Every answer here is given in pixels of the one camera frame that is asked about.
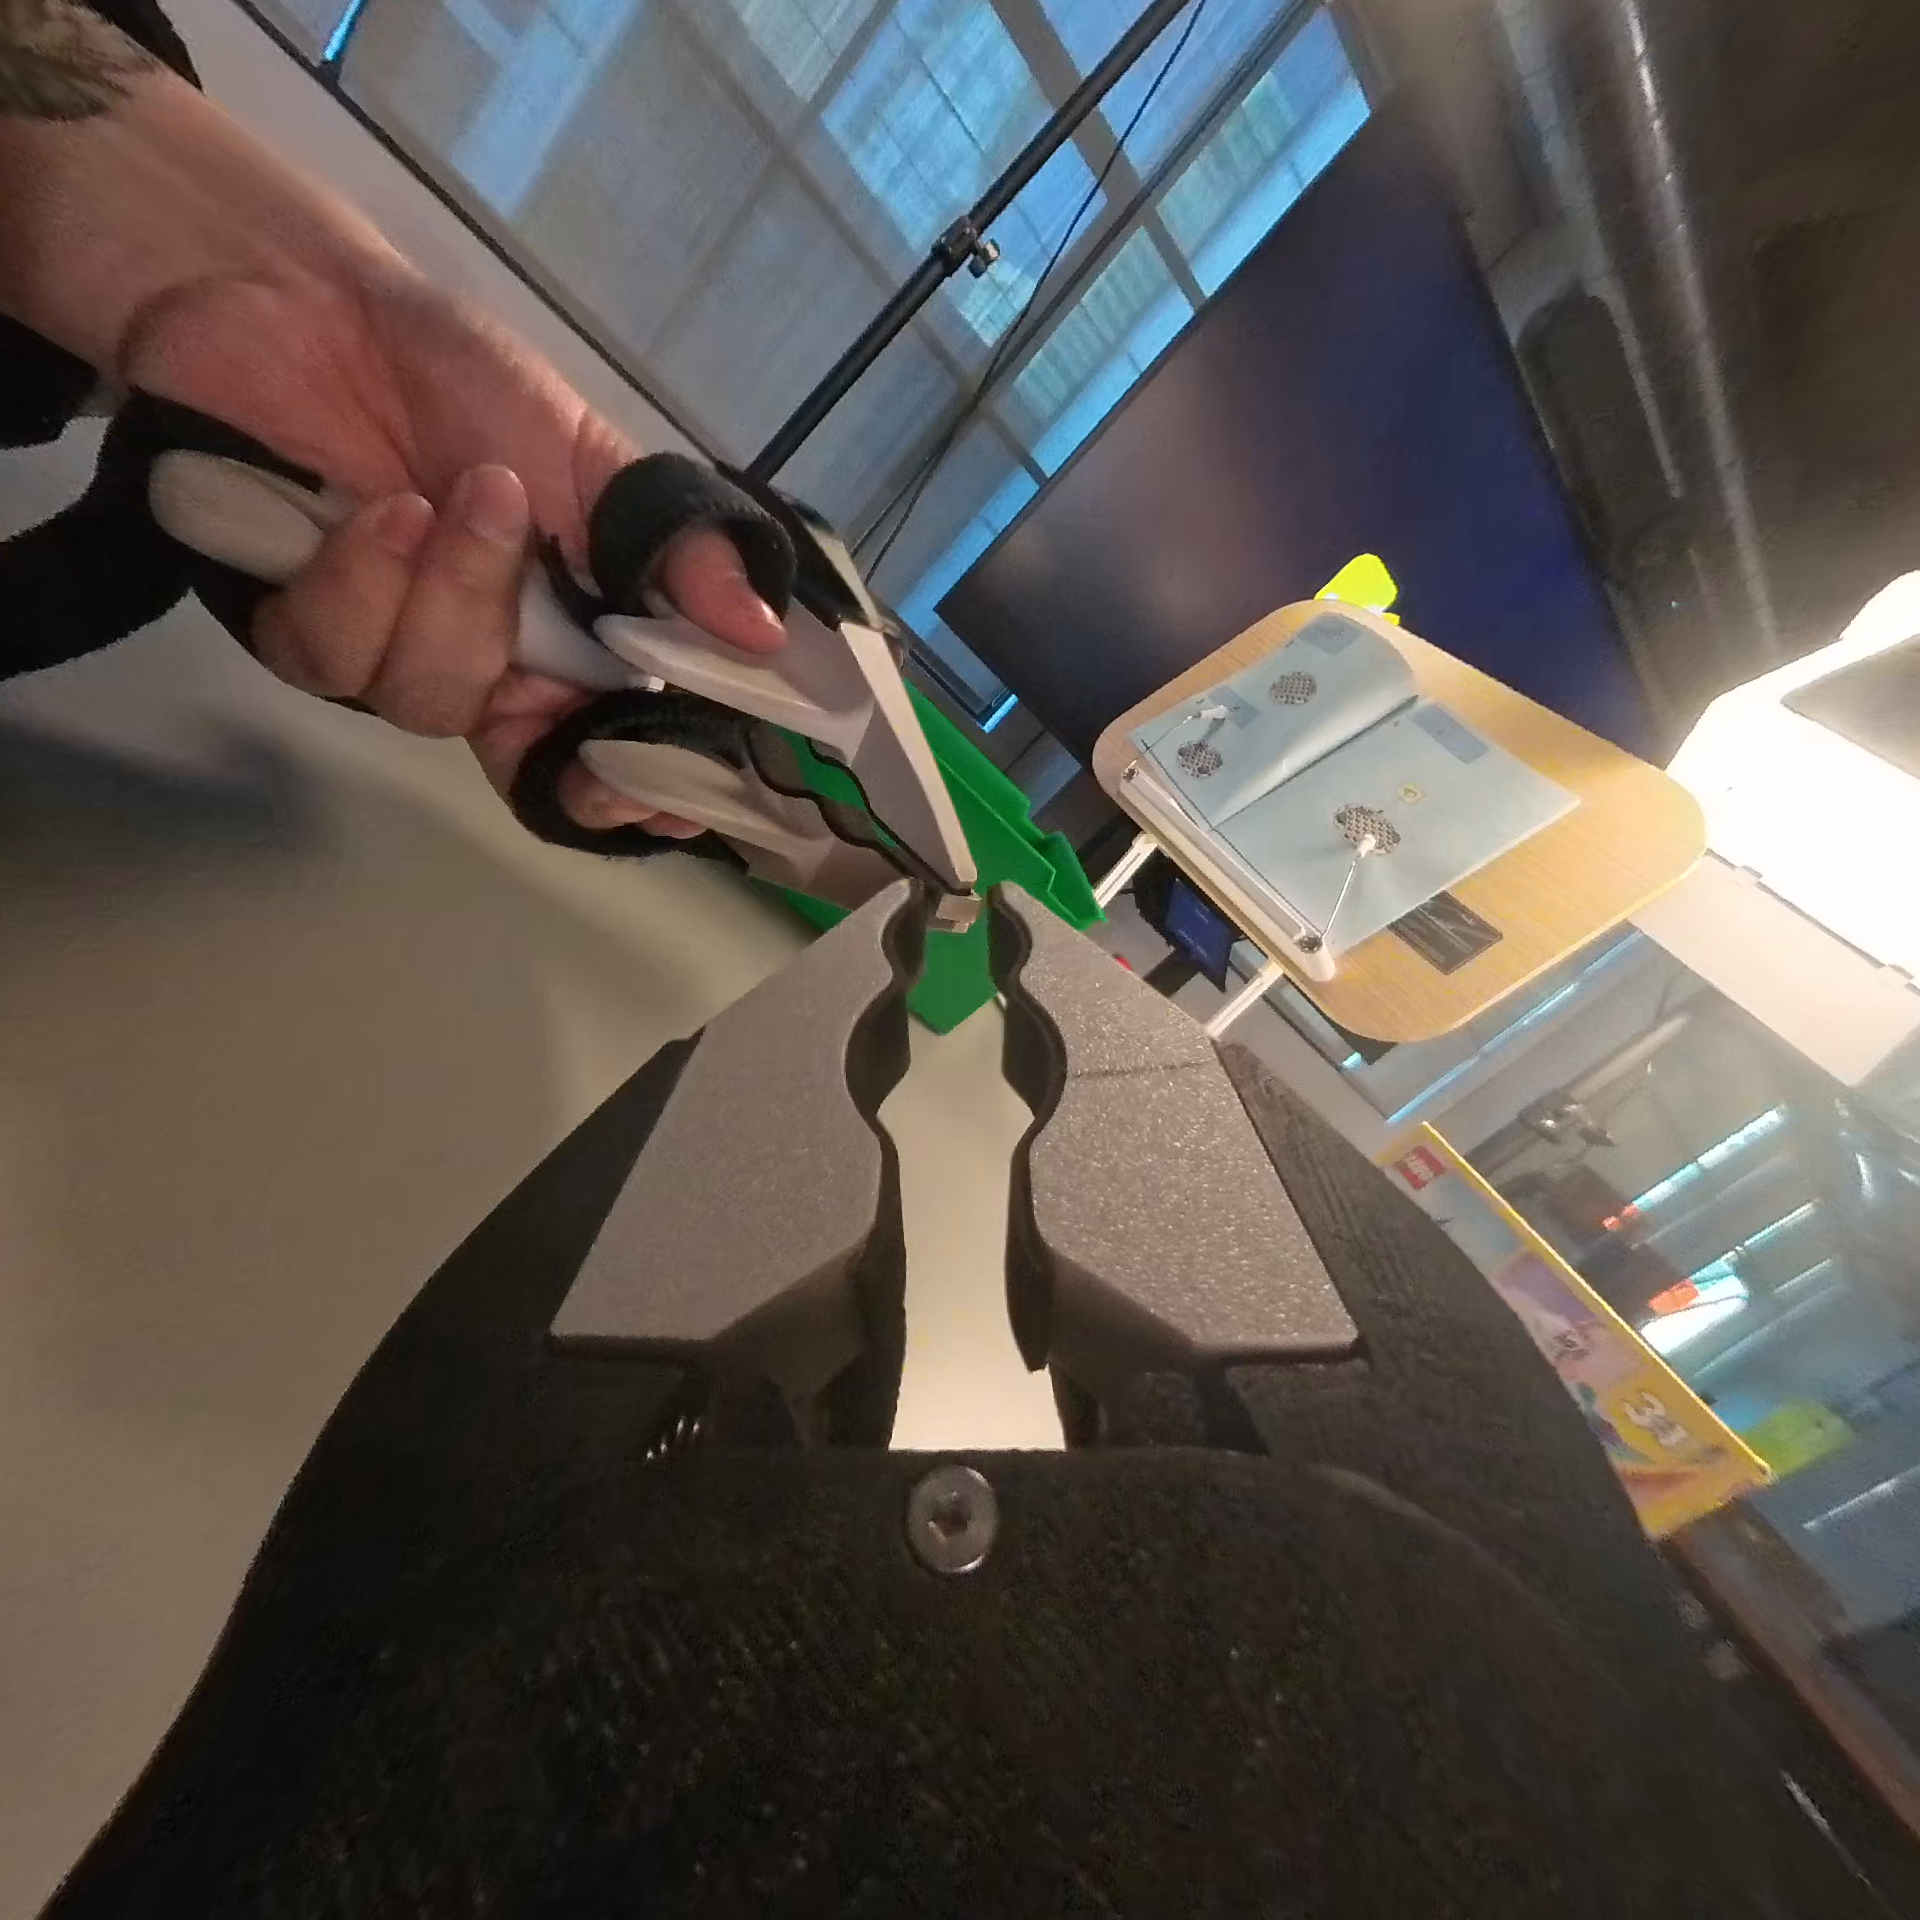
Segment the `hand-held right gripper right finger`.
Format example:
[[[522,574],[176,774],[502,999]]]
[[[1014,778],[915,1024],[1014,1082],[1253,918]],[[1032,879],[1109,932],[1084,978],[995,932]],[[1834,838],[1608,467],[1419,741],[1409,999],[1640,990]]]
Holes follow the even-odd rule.
[[[1032,894],[995,884],[1001,1082],[1029,1110],[1005,1168],[1005,1323],[1061,1441],[1178,1382],[1356,1360],[1366,1328],[1293,1214],[1200,1017]]]

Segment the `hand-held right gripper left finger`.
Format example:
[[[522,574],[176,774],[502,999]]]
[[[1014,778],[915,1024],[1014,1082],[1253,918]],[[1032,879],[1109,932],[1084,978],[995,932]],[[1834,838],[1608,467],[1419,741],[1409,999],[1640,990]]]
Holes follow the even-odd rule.
[[[693,1040],[558,1323],[562,1356],[771,1388],[808,1441],[891,1441],[921,884],[891,879]]]

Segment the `large paned window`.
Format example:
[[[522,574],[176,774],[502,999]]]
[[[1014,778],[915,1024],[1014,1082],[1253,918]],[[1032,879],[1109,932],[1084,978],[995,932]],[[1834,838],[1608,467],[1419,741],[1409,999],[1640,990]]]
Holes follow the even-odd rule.
[[[1118,0],[252,7],[591,319],[755,453],[1140,21]],[[777,467],[882,594],[940,594],[1372,119],[1331,7],[1209,0],[995,221],[995,264]]]

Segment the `black tripod pole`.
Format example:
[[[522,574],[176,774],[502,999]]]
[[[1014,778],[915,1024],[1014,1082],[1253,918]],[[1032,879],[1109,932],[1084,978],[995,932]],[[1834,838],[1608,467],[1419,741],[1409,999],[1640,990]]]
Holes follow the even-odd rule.
[[[1109,192],[1109,173],[1118,168],[1140,115],[1161,102],[1178,62],[1191,53],[1192,26],[1200,26],[1200,0],[1153,0],[1140,7],[1140,21],[1109,44],[1109,62],[1097,62],[1087,80],[1075,80],[1075,94],[1050,115],[1050,129],[987,178],[987,192],[952,216],[927,264],[889,297],[889,310],[855,334],[855,349],[839,349],[839,363],[808,388],[808,401],[771,428],[771,444],[756,444],[756,453],[746,466],[746,480],[771,489],[786,479],[786,466],[829,428],[829,414],[871,373],[871,363],[908,334],[908,319],[921,319],[921,310],[952,279],[952,278],[987,278],[1001,264],[995,249],[995,221],[1038,178],[1038,168],[1084,142],[1084,129],[1109,110],[1109,94],[1146,62],[1146,44],[1161,36],[1178,36],[1178,44],[1161,53],[1153,80],[1140,86],[1134,115],[1118,119],[1118,136],[1109,136],[1109,162],[1097,168],[1087,192],[1075,201],[1050,269],[1032,278],[1021,318],[995,334],[995,353],[980,363],[970,401],[952,401],[952,414],[935,428],[935,450],[921,453],[915,480],[927,480],[948,450],[962,444],[962,428],[974,422],[974,407],[995,393],[995,373],[1014,363],[1014,349],[1029,341],[1029,319],[1038,318],[1038,286],[1051,279],[1051,269],[1068,264],[1068,249],[1087,237],[1097,201]]]

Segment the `small blue screen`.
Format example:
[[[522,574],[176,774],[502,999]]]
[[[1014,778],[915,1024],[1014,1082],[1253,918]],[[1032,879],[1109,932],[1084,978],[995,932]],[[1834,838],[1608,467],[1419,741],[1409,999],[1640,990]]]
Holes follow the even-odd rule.
[[[1209,978],[1216,990],[1231,990],[1237,970],[1237,918],[1192,894],[1181,873],[1161,894],[1161,937],[1166,954],[1191,969],[1191,978]]]

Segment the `person's left hand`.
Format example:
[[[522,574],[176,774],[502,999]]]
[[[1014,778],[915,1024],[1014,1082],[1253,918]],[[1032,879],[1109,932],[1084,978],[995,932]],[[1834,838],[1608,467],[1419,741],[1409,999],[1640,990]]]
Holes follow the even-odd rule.
[[[347,496],[316,564],[252,603],[252,655],[411,741],[463,741],[512,789],[581,704],[515,667],[515,574],[537,537],[581,564],[591,504],[636,444],[415,278],[181,279],[114,363]]]

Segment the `yellow lego set box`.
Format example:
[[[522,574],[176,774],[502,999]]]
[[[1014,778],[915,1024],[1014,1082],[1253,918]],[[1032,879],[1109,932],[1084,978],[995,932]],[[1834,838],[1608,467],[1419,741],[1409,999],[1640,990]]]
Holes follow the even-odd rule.
[[[1775,1482],[1763,1459],[1433,1118],[1383,1139],[1375,1168],[1522,1323],[1642,1536],[1680,1536]]]

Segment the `large dark monitor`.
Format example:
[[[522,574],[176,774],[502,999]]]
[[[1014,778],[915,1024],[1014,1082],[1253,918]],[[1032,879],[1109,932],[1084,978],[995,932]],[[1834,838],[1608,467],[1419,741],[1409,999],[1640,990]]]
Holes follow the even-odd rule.
[[[1462,216],[1375,110],[1125,401],[940,594],[1075,749],[1350,555],[1406,632],[1649,758],[1599,542]]]

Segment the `blue instruction booklet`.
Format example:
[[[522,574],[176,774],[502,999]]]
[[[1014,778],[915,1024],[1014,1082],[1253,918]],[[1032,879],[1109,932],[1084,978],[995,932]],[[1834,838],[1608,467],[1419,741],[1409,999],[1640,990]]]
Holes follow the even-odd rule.
[[[1125,734],[1125,778],[1315,978],[1575,808],[1420,701],[1409,655],[1337,594],[1237,681],[1153,704]]]

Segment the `white light panel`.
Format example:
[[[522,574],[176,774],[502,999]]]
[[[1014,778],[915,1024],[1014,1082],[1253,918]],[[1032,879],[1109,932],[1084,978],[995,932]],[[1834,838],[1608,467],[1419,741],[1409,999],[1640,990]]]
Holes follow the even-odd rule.
[[[1715,701],[1662,768],[1707,815],[1707,861],[1640,923],[1775,1040],[1881,1110],[1920,1082],[1920,574]]]

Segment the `green plastic bin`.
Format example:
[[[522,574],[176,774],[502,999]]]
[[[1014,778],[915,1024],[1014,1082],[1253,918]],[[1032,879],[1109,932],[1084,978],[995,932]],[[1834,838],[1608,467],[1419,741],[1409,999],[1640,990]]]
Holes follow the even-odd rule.
[[[927,745],[940,758],[948,800],[952,800],[962,833],[974,847],[980,902],[995,884],[1021,884],[1051,918],[1097,923],[1102,909],[1097,909],[1097,884],[1084,873],[1084,853],[1061,833],[1032,828],[1029,789],[974,745],[974,734],[962,734],[921,686],[908,701],[915,701],[915,714],[927,727]],[[799,734],[777,734],[777,745],[789,749],[799,785],[814,800],[861,808],[844,768],[821,758]],[[799,879],[786,879],[786,884],[771,879],[771,884],[789,902],[789,913],[808,923],[831,923],[889,879],[900,879],[900,873],[882,861],[871,879],[855,879],[855,902],[839,902],[844,884],[831,873],[829,873],[831,894],[799,884]],[[935,1024],[935,1031],[952,1031],[987,999],[995,999],[987,913],[970,932],[927,923],[927,969],[921,969],[921,978],[908,990],[915,1017]]]

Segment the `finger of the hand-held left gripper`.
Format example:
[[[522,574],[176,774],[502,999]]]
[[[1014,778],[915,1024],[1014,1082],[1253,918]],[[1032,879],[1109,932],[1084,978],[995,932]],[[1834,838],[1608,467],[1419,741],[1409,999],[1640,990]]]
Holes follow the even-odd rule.
[[[921,884],[921,865],[861,828],[861,815],[808,789],[777,758],[756,768],[755,745],[591,741],[580,758],[650,817],[700,828],[662,838],[662,853],[693,853],[829,909],[868,909],[891,879]]]
[[[777,734],[799,734],[821,758],[844,768],[861,828],[908,853],[927,884],[980,879],[927,727],[871,625],[829,625],[814,608],[789,608],[786,644],[746,655],[685,618],[610,608],[600,618],[600,644],[633,673],[636,692],[685,701],[702,727],[746,727],[737,745],[755,745],[756,768],[789,768]]]

